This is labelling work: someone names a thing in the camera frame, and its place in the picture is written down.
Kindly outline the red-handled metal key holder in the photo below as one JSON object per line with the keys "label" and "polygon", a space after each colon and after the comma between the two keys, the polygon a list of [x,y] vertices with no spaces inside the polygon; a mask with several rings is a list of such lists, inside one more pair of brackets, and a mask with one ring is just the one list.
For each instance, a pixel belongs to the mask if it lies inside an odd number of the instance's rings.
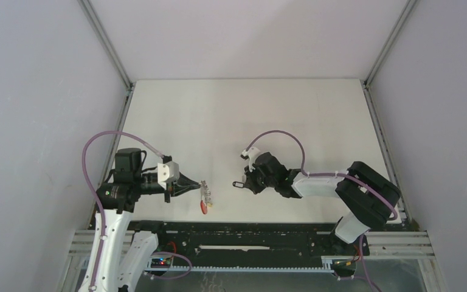
{"label": "red-handled metal key holder", "polygon": [[203,215],[208,213],[208,210],[213,207],[212,193],[206,181],[200,182],[200,209]]}

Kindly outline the black key tag with key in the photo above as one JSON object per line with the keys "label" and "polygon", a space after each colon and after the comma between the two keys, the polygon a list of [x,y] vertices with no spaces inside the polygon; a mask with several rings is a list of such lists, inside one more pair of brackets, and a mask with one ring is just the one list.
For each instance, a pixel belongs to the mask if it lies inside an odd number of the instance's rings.
{"label": "black key tag with key", "polygon": [[243,182],[239,182],[239,181],[234,181],[232,183],[232,186],[235,187],[235,188],[238,188],[238,189],[243,189],[244,188],[244,183]]}

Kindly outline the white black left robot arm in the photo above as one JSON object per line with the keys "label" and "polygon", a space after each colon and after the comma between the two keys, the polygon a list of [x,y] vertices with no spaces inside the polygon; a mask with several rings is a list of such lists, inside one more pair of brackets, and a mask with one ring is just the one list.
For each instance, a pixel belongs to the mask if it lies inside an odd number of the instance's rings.
{"label": "white black left robot arm", "polygon": [[114,157],[115,167],[97,189],[95,234],[80,291],[134,291],[153,253],[165,251],[168,237],[157,230],[138,231],[126,254],[122,252],[135,204],[143,195],[162,194],[165,202],[184,193],[201,190],[203,184],[189,179],[171,157],[156,167],[144,168],[147,152],[124,148]]}

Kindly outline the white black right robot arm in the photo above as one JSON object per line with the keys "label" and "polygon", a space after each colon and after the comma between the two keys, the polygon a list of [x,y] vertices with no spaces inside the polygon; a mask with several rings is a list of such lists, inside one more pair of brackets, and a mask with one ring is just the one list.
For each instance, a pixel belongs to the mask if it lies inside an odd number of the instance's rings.
{"label": "white black right robot arm", "polygon": [[313,196],[340,199],[348,214],[336,223],[329,245],[336,254],[345,254],[367,231],[381,228],[394,220],[394,211],[401,198],[396,185],[361,161],[355,161],[344,172],[304,174],[288,169],[270,152],[249,158],[241,181],[232,185],[259,194],[273,189],[284,198]]}

